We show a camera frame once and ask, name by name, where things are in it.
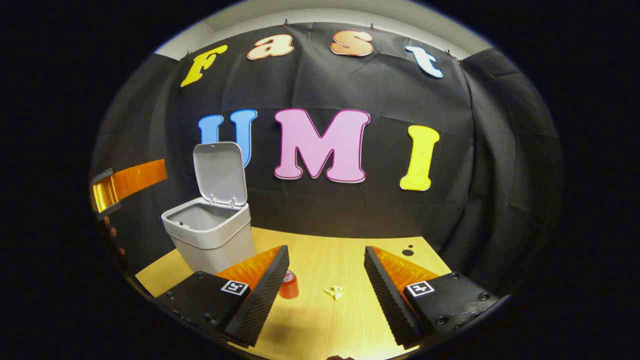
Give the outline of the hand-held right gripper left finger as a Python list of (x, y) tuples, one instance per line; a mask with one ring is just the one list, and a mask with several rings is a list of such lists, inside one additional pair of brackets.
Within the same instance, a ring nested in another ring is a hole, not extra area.
[(156, 301), (203, 335), (254, 347), (289, 266), (289, 249), (283, 244), (217, 274), (196, 271)]

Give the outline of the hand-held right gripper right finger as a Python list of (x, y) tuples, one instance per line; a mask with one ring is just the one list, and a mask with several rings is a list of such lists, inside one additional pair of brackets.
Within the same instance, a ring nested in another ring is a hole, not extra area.
[(460, 272), (437, 275), (376, 246), (366, 274), (399, 346), (436, 347), (461, 337), (499, 309), (501, 299)]

